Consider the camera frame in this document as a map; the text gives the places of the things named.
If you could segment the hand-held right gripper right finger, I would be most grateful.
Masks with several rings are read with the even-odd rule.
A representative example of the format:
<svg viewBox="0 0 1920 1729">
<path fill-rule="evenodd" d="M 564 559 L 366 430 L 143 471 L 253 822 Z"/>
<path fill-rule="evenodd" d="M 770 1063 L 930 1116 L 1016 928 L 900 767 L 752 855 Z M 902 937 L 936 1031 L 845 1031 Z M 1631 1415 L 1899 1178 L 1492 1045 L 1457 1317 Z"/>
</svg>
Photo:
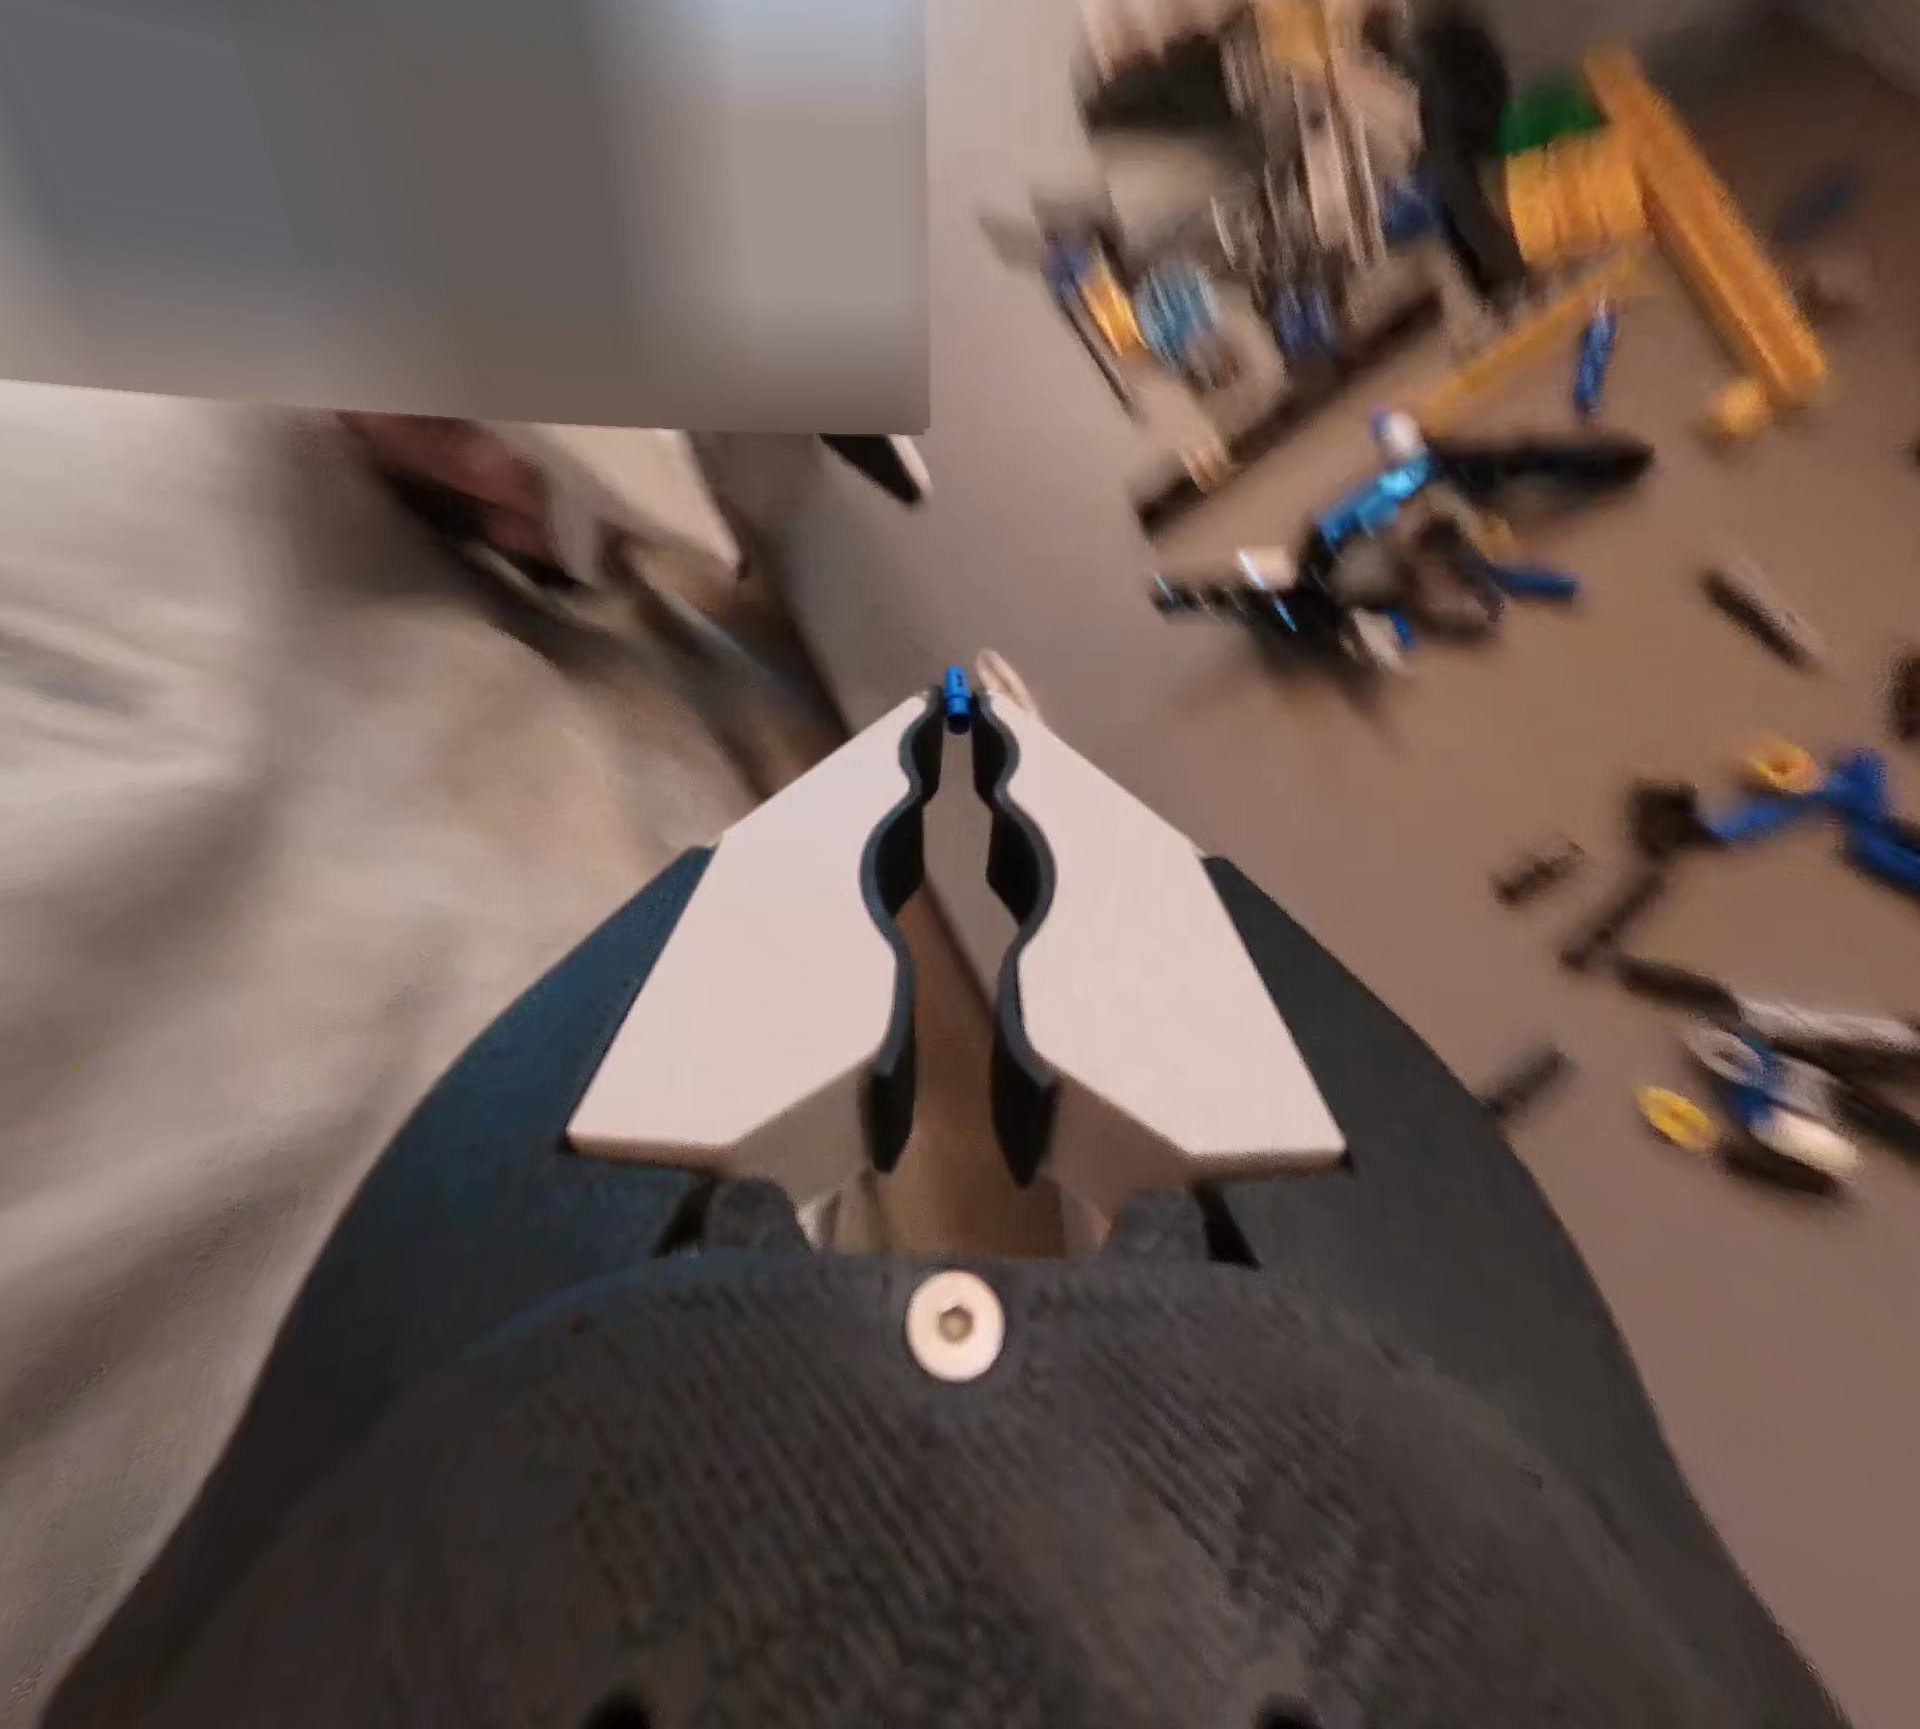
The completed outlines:
<svg viewBox="0 0 1920 1729">
<path fill-rule="evenodd" d="M 1332 1174 L 1349 1140 L 1203 850 L 1040 715 L 974 702 L 994 983 L 988 1105 L 1016 1188 L 1116 1220 L 1148 1191 Z"/>
</svg>

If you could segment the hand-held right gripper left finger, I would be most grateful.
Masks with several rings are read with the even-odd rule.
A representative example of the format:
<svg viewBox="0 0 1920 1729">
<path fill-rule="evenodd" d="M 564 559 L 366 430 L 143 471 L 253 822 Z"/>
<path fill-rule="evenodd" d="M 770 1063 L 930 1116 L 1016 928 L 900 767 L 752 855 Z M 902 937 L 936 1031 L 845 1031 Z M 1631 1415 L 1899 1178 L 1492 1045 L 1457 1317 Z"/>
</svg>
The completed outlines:
<svg viewBox="0 0 1920 1729">
<path fill-rule="evenodd" d="M 780 1188 L 814 1245 L 914 1135 L 947 698 L 902 702 L 727 829 L 567 1121 L 587 1160 Z"/>
</svg>

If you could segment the long black lego beam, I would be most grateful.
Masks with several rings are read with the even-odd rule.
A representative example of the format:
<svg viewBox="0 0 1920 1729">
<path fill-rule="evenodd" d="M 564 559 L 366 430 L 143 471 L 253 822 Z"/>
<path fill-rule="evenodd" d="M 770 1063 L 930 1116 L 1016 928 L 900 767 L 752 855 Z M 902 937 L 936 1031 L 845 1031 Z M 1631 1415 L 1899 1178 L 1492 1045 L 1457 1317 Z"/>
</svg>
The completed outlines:
<svg viewBox="0 0 1920 1729">
<path fill-rule="evenodd" d="M 1163 541 L 1173 526 L 1231 495 L 1242 478 L 1288 448 L 1319 419 L 1332 416 L 1336 403 L 1373 389 L 1391 364 L 1402 363 L 1410 350 L 1424 350 L 1441 326 L 1443 297 L 1429 287 L 1392 305 L 1349 350 L 1295 374 L 1259 419 L 1228 434 L 1222 458 L 1210 469 L 1203 475 L 1177 469 L 1156 489 L 1134 499 L 1140 534 L 1148 541 Z"/>
</svg>

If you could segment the large blue lego gear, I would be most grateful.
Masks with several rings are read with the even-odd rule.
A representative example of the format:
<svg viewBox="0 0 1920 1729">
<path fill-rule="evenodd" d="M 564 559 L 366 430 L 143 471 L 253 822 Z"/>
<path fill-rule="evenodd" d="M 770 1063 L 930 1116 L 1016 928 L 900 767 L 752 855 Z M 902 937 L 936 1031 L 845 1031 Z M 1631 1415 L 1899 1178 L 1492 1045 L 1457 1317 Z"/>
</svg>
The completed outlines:
<svg viewBox="0 0 1920 1729">
<path fill-rule="evenodd" d="M 1134 321 L 1148 353 L 1196 387 L 1235 371 L 1213 277 L 1182 259 L 1151 263 L 1134 283 Z"/>
</svg>

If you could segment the yellow lego connector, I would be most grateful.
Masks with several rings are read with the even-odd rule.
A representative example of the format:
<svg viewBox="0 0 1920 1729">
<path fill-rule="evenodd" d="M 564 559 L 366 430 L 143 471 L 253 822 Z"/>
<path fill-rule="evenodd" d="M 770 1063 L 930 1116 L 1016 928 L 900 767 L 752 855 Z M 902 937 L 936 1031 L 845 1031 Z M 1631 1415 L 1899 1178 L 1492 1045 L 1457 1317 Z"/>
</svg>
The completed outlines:
<svg viewBox="0 0 1920 1729">
<path fill-rule="evenodd" d="M 1074 297 L 1086 332 L 1107 360 L 1116 364 L 1140 364 L 1148 360 L 1151 350 L 1134 300 L 1107 253 L 1086 250 L 1074 260 Z"/>
</svg>

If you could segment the scattered small lego pins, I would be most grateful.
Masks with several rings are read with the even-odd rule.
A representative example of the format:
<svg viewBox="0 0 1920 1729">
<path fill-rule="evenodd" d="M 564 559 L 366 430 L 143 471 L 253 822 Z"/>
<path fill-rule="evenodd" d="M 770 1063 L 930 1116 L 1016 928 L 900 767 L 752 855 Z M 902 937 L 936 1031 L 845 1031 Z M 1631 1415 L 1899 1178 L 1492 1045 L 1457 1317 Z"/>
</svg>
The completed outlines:
<svg viewBox="0 0 1920 1729">
<path fill-rule="evenodd" d="M 1656 1136 L 1775 1188 L 1840 1196 L 1858 1174 L 1858 1135 L 1917 1160 L 1917 1014 L 1768 997 L 1631 949 L 1694 862 L 1810 826 L 1830 829 L 1844 867 L 1917 900 L 1917 820 L 1899 810 L 1885 753 L 1817 754 L 1768 739 L 1747 753 L 1733 802 L 1709 805 L 1698 787 L 1670 781 L 1625 792 L 1625 867 L 1573 925 L 1558 966 L 1606 973 L 1683 1018 L 1702 1094 L 1638 1092 Z"/>
</svg>

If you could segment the yellow lego axle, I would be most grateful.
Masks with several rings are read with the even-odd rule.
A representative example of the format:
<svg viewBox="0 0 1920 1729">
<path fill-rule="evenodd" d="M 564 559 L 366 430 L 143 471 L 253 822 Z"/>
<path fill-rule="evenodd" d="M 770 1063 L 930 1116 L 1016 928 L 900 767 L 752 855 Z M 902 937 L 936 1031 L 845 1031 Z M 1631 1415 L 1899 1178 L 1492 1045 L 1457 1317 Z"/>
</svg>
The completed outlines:
<svg viewBox="0 0 1920 1729">
<path fill-rule="evenodd" d="M 1499 398 L 1520 377 L 1548 357 L 1573 350 L 1597 304 L 1629 304 L 1649 291 L 1649 245 L 1611 253 L 1600 267 L 1575 277 L 1562 294 L 1513 322 L 1496 343 L 1457 364 L 1403 412 L 1429 434 L 1464 424 L 1483 403 Z"/>
</svg>

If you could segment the long yellow lego beam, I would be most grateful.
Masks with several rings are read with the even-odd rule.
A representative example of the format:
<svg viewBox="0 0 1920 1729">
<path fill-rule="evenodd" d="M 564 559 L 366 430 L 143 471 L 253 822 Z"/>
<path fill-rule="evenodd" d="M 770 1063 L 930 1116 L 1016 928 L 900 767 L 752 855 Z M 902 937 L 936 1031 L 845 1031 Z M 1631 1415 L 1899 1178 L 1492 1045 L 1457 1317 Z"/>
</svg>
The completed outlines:
<svg viewBox="0 0 1920 1729">
<path fill-rule="evenodd" d="M 1830 363 L 1789 283 L 1694 130 L 1631 48 L 1596 48 L 1584 81 L 1622 131 L 1656 246 L 1767 416 L 1806 412 Z"/>
</svg>

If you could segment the green lego gear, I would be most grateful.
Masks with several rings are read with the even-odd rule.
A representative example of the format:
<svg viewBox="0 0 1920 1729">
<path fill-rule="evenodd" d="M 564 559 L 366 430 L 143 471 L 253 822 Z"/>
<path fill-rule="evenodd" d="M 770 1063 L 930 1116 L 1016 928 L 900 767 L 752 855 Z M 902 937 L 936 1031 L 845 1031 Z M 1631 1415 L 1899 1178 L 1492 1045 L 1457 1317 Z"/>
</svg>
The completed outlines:
<svg viewBox="0 0 1920 1729">
<path fill-rule="evenodd" d="M 1503 159 L 1608 130 L 1608 116 L 1577 72 L 1520 90 L 1499 116 Z"/>
</svg>

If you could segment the person's left hand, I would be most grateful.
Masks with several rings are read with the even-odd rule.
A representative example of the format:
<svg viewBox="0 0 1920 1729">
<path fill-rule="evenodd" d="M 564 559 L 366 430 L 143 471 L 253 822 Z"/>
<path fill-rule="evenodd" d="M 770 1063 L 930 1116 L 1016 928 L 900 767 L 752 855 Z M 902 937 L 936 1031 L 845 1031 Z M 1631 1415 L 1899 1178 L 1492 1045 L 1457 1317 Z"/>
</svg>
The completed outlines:
<svg viewBox="0 0 1920 1729">
<path fill-rule="evenodd" d="M 462 559 L 502 563 L 536 590 L 594 582 L 564 559 L 544 469 L 486 424 L 406 412 L 333 412 L 406 511 Z"/>
</svg>

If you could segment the person's grey sweater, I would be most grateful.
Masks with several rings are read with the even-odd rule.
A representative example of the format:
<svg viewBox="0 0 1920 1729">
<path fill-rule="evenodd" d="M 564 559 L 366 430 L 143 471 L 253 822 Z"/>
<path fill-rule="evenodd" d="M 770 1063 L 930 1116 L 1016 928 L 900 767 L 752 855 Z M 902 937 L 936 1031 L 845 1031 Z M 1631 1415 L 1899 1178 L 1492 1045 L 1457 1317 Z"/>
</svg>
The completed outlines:
<svg viewBox="0 0 1920 1729">
<path fill-rule="evenodd" d="M 203 1487 L 351 1188 L 752 802 L 699 603 L 498 591 L 334 422 L 4 385 L 4 1723 Z"/>
</svg>

